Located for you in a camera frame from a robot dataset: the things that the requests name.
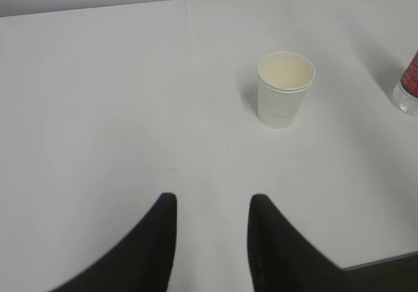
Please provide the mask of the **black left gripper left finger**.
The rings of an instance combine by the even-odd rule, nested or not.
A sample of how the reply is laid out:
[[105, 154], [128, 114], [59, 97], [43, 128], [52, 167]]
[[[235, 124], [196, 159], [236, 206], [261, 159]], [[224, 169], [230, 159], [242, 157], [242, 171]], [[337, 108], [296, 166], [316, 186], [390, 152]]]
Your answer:
[[167, 291], [174, 263], [178, 203], [162, 193], [133, 229], [55, 291]]

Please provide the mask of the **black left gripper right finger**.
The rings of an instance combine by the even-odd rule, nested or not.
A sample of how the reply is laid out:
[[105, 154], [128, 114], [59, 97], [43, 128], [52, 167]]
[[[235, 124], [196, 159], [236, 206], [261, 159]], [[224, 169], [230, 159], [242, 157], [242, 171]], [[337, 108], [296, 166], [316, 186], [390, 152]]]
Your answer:
[[417, 290], [416, 253], [340, 268], [264, 194], [250, 201], [247, 255], [254, 291]]

